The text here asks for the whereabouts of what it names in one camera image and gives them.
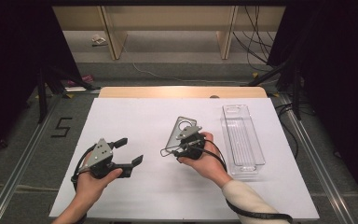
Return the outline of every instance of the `person's right hand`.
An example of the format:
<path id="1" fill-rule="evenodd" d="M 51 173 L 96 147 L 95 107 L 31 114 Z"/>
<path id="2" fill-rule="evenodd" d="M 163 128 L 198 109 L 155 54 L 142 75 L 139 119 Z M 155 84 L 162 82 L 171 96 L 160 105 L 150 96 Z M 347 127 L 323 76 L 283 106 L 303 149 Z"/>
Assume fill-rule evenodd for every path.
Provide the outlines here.
<path id="1" fill-rule="evenodd" d="M 205 140 L 213 141 L 211 133 L 201 133 L 205 136 Z M 205 141 L 205 150 L 212 152 L 214 155 L 220 157 L 219 150 L 209 141 Z M 219 188 L 222 188 L 232 177 L 227 174 L 223 165 L 215 157 L 202 153 L 198 160 L 181 157 L 179 162 L 193 167 L 200 175 L 212 180 Z"/>

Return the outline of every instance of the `plastic container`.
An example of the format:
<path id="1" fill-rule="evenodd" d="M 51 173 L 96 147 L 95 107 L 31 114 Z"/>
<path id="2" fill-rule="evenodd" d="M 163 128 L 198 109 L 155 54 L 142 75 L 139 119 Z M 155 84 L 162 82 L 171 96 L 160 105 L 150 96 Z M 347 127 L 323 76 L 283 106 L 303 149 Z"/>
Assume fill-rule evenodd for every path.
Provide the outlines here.
<path id="1" fill-rule="evenodd" d="M 255 175 L 266 162 L 247 105 L 224 105 L 221 118 L 228 171 L 235 178 Z"/>

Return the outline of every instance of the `metal rod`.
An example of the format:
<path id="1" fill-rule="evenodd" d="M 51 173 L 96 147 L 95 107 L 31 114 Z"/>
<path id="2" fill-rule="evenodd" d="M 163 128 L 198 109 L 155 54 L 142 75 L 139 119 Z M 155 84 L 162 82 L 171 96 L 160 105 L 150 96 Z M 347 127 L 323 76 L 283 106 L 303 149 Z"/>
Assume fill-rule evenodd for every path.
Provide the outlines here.
<path id="1" fill-rule="evenodd" d="M 10 178 L 2 188 L 2 191 L 0 192 L 0 219 L 2 215 L 5 213 L 5 210 L 14 194 L 14 191 L 16 190 L 16 187 L 18 186 L 31 158 L 33 157 L 34 151 L 37 148 L 37 145 L 39 144 L 40 138 L 43 132 L 45 131 L 46 127 L 48 126 L 49 118 L 52 112 L 54 111 L 54 108 L 56 107 L 57 103 L 60 101 L 60 99 L 61 99 L 60 95 L 55 95 L 52 98 L 51 109 L 48 111 L 43 122 L 37 124 L 33 136 L 28 142 L 27 147 L 22 152 L 22 155 L 19 161 L 17 162 L 17 165 L 15 166 L 13 172 L 11 173 Z"/>
<path id="2" fill-rule="evenodd" d="M 281 97 L 283 104 L 290 103 L 290 100 L 286 94 L 282 94 Z M 301 120 L 297 120 L 296 115 L 292 111 L 289 111 L 288 113 L 289 119 L 292 121 L 293 127 L 296 130 L 298 138 L 303 144 L 304 150 L 306 151 L 310 159 L 310 163 L 312 164 L 316 175 L 321 181 L 322 187 L 324 188 L 324 192 L 326 193 L 331 205 L 333 206 L 334 211 L 336 212 L 339 223 L 354 224 L 355 222 L 353 220 L 351 211 L 349 210 L 347 204 L 345 203 L 345 200 L 339 193 L 339 190 L 334 184 L 333 179 L 325 168 L 324 163 L 322 162 L 321 157 L 319 156 L 319 153 L 316 150 L 315 146 L 312 144 L 312 141 L 310 140 L 310 137 L 308 136 L 307 131 L 304 128 Z"/>

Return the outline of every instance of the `white table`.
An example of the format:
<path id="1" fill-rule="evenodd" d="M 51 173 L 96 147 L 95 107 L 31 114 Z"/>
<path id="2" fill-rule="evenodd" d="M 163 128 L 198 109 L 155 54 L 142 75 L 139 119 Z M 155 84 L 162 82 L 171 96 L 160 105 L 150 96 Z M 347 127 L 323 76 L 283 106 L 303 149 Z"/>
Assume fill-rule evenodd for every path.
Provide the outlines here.
<path id="1" fill-rule="evenodd" d="M 114 162 L 129 163 L 139 155 L 144 161 L 131 178 L 115 180 L 88 217 L 132 221 L 232 221 L 237 215 L 226 205 L 220 188 L 180 164 L 174 156 L 161 157 L 179 116 L 198 121 L 213 133 L 227 157 L 220 118 L 222 105 L 248 105 L 266 164 L 247 181 L 269 204 L 294 219 L 319 218 L 292 151 L 268 98 L 141 99 L 98 98 L 89 112 L 74 156 L 50 216 L 58 216 L 75 195 L 70 177 L 84 151 L 103 137 L 107 142 L 128 137 L 114 149 Z"/>

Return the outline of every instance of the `sleeve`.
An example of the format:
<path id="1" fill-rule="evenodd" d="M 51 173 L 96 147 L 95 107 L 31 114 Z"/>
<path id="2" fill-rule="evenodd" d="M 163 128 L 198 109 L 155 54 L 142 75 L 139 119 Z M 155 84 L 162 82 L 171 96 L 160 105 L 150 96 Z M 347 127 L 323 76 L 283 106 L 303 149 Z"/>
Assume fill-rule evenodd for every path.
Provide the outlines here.
<path id="1" fill-rule="evenodd" d="M 278 213 L 267 204 L 251 187 L 238 180 L 231 180 L 222 187 L 223 195 L 234 206 L 254 213 Z M 258 219 L 238 215 L 242 224 L 287 224 L 281 219 Z"/>

